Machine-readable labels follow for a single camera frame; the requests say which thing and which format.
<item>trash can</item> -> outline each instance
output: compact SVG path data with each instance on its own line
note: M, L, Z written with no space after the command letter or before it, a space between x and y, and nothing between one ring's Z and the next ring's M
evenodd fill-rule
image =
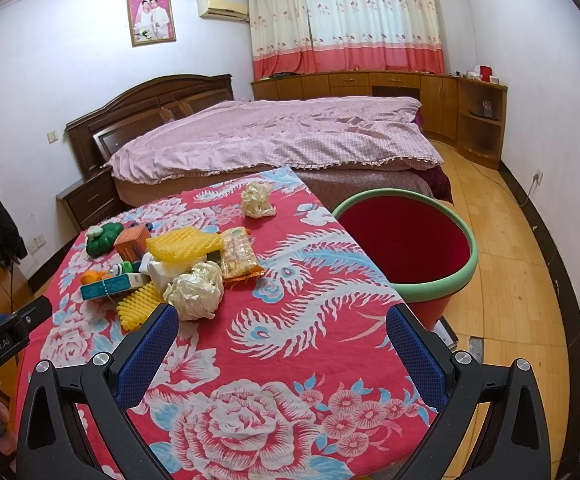
M373 189L345 200L333 214L426 330L474 276L474 234L434 199L402 189Z

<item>nightstand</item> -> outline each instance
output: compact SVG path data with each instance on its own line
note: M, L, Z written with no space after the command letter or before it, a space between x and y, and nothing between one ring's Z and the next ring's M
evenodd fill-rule
M127 209L112 180L112 168L81 179L57 195L78 232Z

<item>wooden headboard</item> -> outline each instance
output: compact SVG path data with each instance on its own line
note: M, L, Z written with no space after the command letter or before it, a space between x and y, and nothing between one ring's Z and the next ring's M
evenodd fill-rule
M231 78L230 74L158 77L67 124L81 173L88 178L126 142L161 124L234 99Z

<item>orange box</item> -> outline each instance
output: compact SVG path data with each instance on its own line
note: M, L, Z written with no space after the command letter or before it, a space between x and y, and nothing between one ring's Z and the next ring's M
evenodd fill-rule
M146 240L150 238L148 228L142 225L128 227L121 231L115 242L116 252L125 262L136 262L148 252Z

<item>tablecloth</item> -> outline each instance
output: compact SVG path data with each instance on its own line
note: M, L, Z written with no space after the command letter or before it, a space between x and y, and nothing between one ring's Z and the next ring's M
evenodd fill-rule
M275 217L244 218L241 190L253 180L273 184ZM419 444L435 410L385 332L388 307L402 300L292 170L183 192L113 221L151 222L153 235L244 225L266 270L227 285L215 319L180 324L128 411L175 479L347 480L399 463ZM17 420L39 360L84 364L124 337L114 304L83 301L79 290L82 272L120 258L92 259L84 247L81 233L46 292L54 314L22 359ZM86 406L80 415L103 470L122 478Z

